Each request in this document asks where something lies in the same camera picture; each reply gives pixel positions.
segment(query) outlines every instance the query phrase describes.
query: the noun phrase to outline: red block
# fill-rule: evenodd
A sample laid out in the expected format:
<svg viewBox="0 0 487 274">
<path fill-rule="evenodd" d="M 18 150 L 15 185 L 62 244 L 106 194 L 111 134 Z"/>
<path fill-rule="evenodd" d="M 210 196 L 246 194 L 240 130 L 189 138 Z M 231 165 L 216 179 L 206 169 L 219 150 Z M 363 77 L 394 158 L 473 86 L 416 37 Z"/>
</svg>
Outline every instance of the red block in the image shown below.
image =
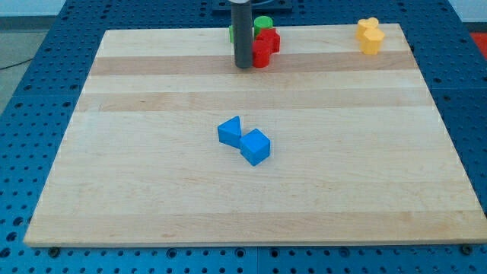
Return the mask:
<svg viewBox="0 0 487 274">
<path fill-rule="evenodd" d="M 487 59 L 487 33 L 471 33 L 470 35 Z"/>
<path fill-rule="evenodd" d="M 272 54 L 272 44 L 265 40 L 255 40 L 252 45 L 253 66 L 265 68 L 269 65 Z"/>
<path fill-rule="evenodd" d="M 272 43 L 272 52 L 278 53 L 281 48 L 281 36 L 277 34 L 275 28 L 262 29 L 257 35 L 256 40 L 268 40 Z"/>
</svg>

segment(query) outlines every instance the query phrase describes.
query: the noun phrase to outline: blue cube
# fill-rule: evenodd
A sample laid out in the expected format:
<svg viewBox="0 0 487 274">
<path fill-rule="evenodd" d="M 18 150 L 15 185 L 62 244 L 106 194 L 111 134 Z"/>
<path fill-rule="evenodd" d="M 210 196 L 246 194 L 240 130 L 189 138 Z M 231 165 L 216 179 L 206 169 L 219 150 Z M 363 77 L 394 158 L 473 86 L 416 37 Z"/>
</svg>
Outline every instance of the blue cube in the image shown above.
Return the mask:
<svg viewBox="0 0 487 274">
<path fill-rule="evenodd" d="M 218 126 L 218 140 L 220 143 L 240 148 L 240 137 L 242 137 L 242 130 L 240 129 L 239 116 L 235 116 Z"/>
<path fill-rule="evenodd" d="M 271 141 L 260 130 L 254 129 L 240 139 L 240 153 L 256 166 L 270 155 Z"/>
</svg>

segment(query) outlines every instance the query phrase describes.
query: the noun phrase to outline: wood grain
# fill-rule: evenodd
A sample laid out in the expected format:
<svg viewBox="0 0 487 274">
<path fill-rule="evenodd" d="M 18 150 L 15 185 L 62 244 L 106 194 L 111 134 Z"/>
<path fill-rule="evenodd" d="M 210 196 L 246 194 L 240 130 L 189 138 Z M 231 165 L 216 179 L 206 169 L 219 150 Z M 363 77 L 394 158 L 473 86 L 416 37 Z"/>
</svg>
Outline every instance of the wood grain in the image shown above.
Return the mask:
<svg viewBox="0 0 487 274">
<path fill-rule="evenodd" d="M 451 244 L 487 219 L 397 24 L 280 27 L 265 69 L 226 29 L 111 30 L 24 241 L 33 247 Z M 240 115 L 271 157 L 218 143 Z"/>
</svg>

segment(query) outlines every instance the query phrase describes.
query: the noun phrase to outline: black cable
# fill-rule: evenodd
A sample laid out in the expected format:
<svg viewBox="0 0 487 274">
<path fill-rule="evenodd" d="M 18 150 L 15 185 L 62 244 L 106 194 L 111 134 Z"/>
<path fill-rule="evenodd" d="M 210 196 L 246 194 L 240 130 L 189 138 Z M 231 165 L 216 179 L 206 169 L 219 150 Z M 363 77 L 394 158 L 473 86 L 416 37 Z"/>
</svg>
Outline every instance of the black cable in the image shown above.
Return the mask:
<svg viewBox="0 0 487 274">
<path fill-rule="evenodd" d="M 16 67 L 16 66 L 18 66 L 18 65 L 23 65 L 23 64 L 25 64 L 26 62 L 30 62 L 30 61 L 32 61 L 32 59 L 33 59 L 33 58 L 29 58 L 29 59 L 27 59 L 27 60 L 25 60 L 25 61 L 23 61 L 23 62 L 17 63 L 17 64 L 13 64 L 13 65 L 7 65 L 6 67 L 0 68 L 0 71 L 2 71 L 2 70 L 6 70 L 6 69 L 9 69 L 9 68 L 13 68 L 13 67 Z"/>
</svg>

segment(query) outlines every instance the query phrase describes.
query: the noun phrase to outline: yellow block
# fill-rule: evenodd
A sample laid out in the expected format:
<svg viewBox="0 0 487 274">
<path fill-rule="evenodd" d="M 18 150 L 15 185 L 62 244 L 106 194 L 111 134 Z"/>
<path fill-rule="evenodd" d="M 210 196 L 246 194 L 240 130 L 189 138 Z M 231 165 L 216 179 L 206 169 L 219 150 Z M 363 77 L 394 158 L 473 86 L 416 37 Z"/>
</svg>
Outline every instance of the yellow block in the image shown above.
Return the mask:
<svg viewBox="0 0 487 274">
<path fill-rule="evenodd" d="M 360 50 L 364 54 L 378 54 L 385 36 L 384 32 L 378 28 L 366 30 L 364 32 L 364 39 L 360 41 Z"/>
<path fill-rule="evenodd" d="M 377 18 L 360 19 L 357 23 L 357 33 L 355 38 L 358 40 L 364 39 L 364 32 L 366 30 L 374 29 L 379 25 Z"/>
</svg>

